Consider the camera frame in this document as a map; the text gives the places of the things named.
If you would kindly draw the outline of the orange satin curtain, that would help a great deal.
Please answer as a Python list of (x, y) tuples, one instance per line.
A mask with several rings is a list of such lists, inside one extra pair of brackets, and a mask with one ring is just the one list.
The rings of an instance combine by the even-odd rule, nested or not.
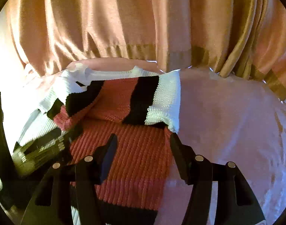
[(8, 0), (22, 64), (41, 76), (100, 57), (207, 66), (265, 81), (286, 99), (286, 9), (279, 0)]

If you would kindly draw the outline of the pink blanket with white bows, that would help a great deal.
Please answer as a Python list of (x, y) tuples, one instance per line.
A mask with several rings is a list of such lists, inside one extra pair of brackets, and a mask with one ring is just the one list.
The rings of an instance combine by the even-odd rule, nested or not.
[[(0, 62), (0, 93), (9, 147), (56, 75)], [(180, 71), (178, 135), (214, 163), (235, 162), (254, 191), (268, 224), (286, 207), (286, 103), (258, 81), (221, 78), (209, 69)]]

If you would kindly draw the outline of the white red black knit sweater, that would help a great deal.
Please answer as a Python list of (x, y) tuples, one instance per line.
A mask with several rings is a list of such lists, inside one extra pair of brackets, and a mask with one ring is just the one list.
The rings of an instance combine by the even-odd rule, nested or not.
[[(13, 147), (4, 130), (0, 93), (0, 224), (22, 224), (37, 186), (54, 163), (74, 165), (117, 136), (107, 178), (95, 190), (105, 224), (154, 224), (167, 181), (172, 152), (170, 135), (179, 129), (181, 80), (134, 67), (101, 72), (65, 70), (40, 99)], [(69, 145), (56, 158), (20, 177), (12, 155), (50, 132), (69, 132)], [(81, 224), (70, 183), (73, 224)]]

